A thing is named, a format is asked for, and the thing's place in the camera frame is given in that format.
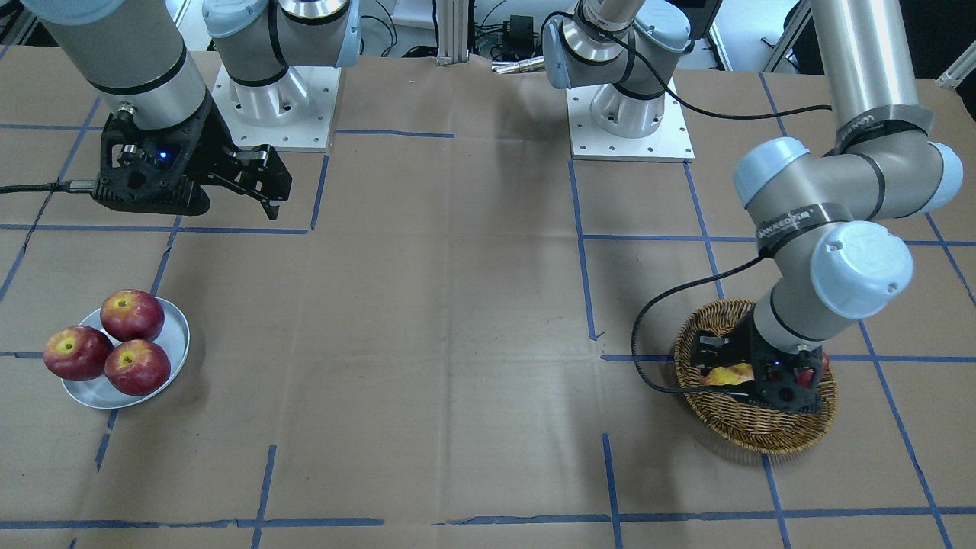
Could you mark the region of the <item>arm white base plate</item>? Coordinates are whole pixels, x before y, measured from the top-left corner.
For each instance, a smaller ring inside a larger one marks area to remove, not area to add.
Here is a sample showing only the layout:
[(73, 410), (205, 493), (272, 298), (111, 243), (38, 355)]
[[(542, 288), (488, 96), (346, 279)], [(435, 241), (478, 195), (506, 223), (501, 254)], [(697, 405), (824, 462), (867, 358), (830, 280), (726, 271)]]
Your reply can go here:
[(235, 145), (324, 153), (341, 75), (338, 67), (290, 67), (275, 83), (252, 87), (234, 82), (222, 67), (211, 94)]
[(683, 162), (696, 157), (681, 105), (667, 93), (638, 100), (614, 85), (566, 91), (574, 159)]

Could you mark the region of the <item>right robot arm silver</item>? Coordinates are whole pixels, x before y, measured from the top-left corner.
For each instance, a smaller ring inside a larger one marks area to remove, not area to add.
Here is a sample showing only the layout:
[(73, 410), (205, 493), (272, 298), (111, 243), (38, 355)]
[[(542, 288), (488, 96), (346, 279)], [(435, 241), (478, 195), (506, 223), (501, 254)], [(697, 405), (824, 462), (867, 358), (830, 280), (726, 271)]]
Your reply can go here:
[[(355, 1), (206, 1), (203, 20), (230, 83), (231, 107), (258, 126), (290, 123), (313, 106), (300, 67), (351, 66)], [(113, 91), (102, 129), (95, 202), (115, 211), (197, 216), (205, 185), (250, 197), (271, 221), (292, 177), (270, 143), (233, 138), (212, 93), (181, 53), (157, 80)]]

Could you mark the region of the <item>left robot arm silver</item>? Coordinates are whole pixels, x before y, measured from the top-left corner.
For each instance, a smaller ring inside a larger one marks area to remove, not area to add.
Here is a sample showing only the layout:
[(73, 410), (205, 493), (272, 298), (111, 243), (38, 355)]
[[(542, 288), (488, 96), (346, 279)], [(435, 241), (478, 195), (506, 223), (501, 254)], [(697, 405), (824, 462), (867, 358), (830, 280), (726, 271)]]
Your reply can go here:
[[(572, 14), (541, 25), (546, 73), (552, 86), (608, 85), (609, 104), (661, 111), (663, 95), (699, 114), (756, 120), (776, 114), (714, 114), (676, 97), (668, 78), (684, 48), (670, 45), (663, 1), (578, 1)], [(874, 316), (913, 277), (902, 239), (875, 221), (912, 217), (951, 201), (963, 181), (951, 147), (929, 139), (934, 115), (918, 100), (899, 1), (810, 1), (820, 59), (836, 119), (830, 154), (812, 156), (799, 140), (781, 136), (750, 150), (734, 172), (743, 208), (754, 222), (757, 257), (738, 268), (681, 284), (637, 314), (631, 360), (649, 387), (661, 393), (718, 393), (785, 413), (818, 413), (818, 385), (827, 357), (823, 343)], [(677, 11), (677, 24), (687, 24)], [(674, 361), (690, 352), (695, 373), (745, 364), (752, 378), (691, 388), (653, 382), (639, 364), (637, 335), (645, 313), (670, 295), (710, 284), (763, 259), (781, 278), (725, 335), (692, 330), (676, 343)]]

